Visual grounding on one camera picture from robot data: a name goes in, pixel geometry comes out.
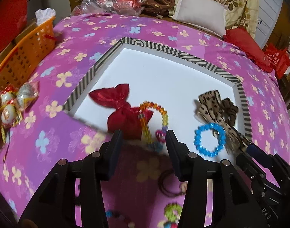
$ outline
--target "white tray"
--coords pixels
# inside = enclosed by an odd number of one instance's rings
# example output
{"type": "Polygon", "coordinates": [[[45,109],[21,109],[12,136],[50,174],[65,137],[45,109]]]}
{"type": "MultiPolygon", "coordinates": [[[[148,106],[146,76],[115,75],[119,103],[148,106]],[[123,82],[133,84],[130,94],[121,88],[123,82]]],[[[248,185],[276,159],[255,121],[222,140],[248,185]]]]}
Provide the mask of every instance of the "white tray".
{"type": "MultiPolygon", "coordinates": [[[[194,130],[205,124],[195,115],[199,105],[198,96],[207,91],[218,90],[221,99],[229,97],[239,107],[235,128],[251,139],[251,124],[246,97],[238,78],[223,69],[198,57],[165,45],[139,39],[122,38],[91,67],[64,104],[64,111],[87,125],[107,132],[107,118],[115,110],[96,104],[88,95],[92,90],[115,87],[128,83],[130,93],[127,102],[132,107],[143,101],[158,103],[167,110],[169,129],[179,142],[185,143],[190,151],[197,152],[194,130]]],[[[154,112],[149,129],[154,134],[161,129],[161,115],[154,112]]],[[[141,141],[132,144],[145,145],[141,141]]],[[[217,146],[217,138],[207,131],[202,133],[202,144],[208,150],[217,146]]],[[[162,153],[167,154],[166,146],[162,153]]],[[[220,161],[233,155],[225,150],[220,161]]]]}

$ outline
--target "orange plastic basket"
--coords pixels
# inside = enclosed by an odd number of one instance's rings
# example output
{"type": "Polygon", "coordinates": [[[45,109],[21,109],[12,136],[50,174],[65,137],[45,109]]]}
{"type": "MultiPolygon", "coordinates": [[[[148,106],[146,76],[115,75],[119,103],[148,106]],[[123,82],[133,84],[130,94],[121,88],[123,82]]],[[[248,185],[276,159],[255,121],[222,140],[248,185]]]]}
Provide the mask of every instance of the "orange plastic basket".
{"type": "Polygon", "coordinates": [[[49,19],[27,34],[1,62],[0,90],[8,84],[21,87],[40,61],[54,49],[54,19],[49,19]]]}

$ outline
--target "striped border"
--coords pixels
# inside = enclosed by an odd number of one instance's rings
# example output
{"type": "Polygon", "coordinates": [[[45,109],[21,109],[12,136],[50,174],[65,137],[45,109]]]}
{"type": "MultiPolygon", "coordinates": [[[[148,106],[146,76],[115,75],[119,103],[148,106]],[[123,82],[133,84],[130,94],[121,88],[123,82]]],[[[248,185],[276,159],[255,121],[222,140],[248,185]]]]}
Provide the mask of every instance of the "striped border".
{"type": "Polygon", "coordinates": [[[212,63],[209,63],[201,58],[198,58],[194,55],[185,53],[183,51],[180,51],[175,48],[171,48],[166,45],[162,45],[160,43],[154,43],[142,39],[133,39],[133,38],[128,38],[128,37],[123,37],[119,41],[117,41],[103,56],[96,62],[95,65],[93,65],[88,72],[83,76],[82,80],[78,83],[76,88],[73,90],[71,95],[68,97],[67,101],[63,105],[63,111],[65,113],[68,113],[73,105],[75,104],[76,100],[80,97],[81,93],[85,90],[87,85],[91,82],[91,80],[94,78],[95,73],[97,70],[100,68],[100,66],[103,65],[103,63],[108,59],[108,57],[121,45],[123,44],[130,44],[130,45],[137,45],[157,51],[164,52],[166,54],[170,54],[176,57],[179,57],[183,60],[189,61],[191,63],[197,64],[203,68],[206,68],[223,78],[233,82],[239,92],[239,98],[241,101],[242,105],[242,111],[243,111],[243,119],[244,119],[244,129],[245,129],[245,137],[249,140],[252,140],[252,128],[251,128],[251,120],[250,120],[250,115],[249,115],[249,110],[248,110],[248,104],[246,100],[246,96],[244,93],[244,89],[242,86],[241,81],[235,77],[234,75],[228,73],[222,68],[217,67],[216,65],[213,65],[212,63]]]}

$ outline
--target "pink heart pendant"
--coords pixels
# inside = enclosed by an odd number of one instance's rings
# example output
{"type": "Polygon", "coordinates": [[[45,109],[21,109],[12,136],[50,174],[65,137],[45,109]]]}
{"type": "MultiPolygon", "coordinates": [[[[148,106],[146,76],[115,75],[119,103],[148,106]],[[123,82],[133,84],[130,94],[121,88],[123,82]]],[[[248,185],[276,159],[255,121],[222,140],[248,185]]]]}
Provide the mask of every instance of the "pink heart pendant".
{"type": "Polygon", "coordinates": [[[156,131],[156,138],[159,142],[165,143],[166,142],[165,136],[166,136],[166,133],[164,133],[162,130],[156,131]]]}

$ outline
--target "leopard print scrunchie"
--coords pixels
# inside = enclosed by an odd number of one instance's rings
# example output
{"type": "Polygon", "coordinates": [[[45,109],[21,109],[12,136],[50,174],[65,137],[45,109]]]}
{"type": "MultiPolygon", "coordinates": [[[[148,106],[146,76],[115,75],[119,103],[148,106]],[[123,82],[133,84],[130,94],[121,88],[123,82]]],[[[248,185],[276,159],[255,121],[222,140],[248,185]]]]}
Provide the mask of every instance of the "leopard print scrunchie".
{"type": "Polygon", "coordinates": [[[227,152],[235,152],[237,149],[245,151],[246,146],[251,142],[239,133],[233,126],[236,120],[236,107],[229,98],[221,100],[217,90],[209,91],[199,96],[201,106],[197,114],[203,116],[207,123],[218,123],[226,132],[226,150],[227,152]]]}

